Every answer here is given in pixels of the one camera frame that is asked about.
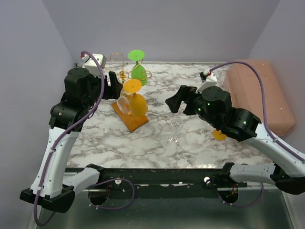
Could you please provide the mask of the clear wine glass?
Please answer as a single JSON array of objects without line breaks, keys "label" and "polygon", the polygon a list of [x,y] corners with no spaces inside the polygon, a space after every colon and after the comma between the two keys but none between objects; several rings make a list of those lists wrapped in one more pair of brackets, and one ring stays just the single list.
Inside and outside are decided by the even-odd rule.
[{"label": "clear wine glass", "polygon": [[183,119],[180,116],[173,117],[168,125],[168,141],[177,143],[181,128],[183,126]]},{"label": "clear wine glass", "polygon": [[119,108],[119,110],[123,114],[131,114],[130,110],[130,98],[133,94],[125,92],[123,89],[121,90],[120,97],[116,100],[116,104]]}]

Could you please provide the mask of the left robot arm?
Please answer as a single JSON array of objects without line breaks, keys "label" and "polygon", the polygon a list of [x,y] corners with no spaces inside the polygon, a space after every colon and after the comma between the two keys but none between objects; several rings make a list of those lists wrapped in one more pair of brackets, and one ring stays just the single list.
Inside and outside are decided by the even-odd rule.
[{"label": "left robot arm", "polygon": [[101,79],[85,68],[70,69],[64,85],[61,101],[50,111],[49,139],[40,170],[31,187],[20,193],[20,200],[59,213],[67,212],[75,196],[87,187],[102,188],[105,185],[106,177],[97,165],[89,165],[67,180],[63,176],[72,147],[85,122],[84,116],[98,106],[101,86],[104,86],[104,100],[119,98],[122,89],[115,72],[109,72]]}]

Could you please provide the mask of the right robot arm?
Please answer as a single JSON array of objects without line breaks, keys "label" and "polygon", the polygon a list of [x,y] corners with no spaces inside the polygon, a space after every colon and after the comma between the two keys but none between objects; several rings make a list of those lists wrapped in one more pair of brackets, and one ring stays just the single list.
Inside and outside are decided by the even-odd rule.
[{"label": "right robot arm", "polygon": [[219,175],[223,186],[250,181],[275,185],[293,195],[304,193],[305,155],[280,139],[272,139],[261,120],[250,111],[232,107],[227,91],[211,86],[198,93],[196,87],[182,85],[165,102],[172,113],[185,103],[185,115],[198,115],[222,134],[254,147],[272,160],[260,166],[225,165],[225,172]]}]

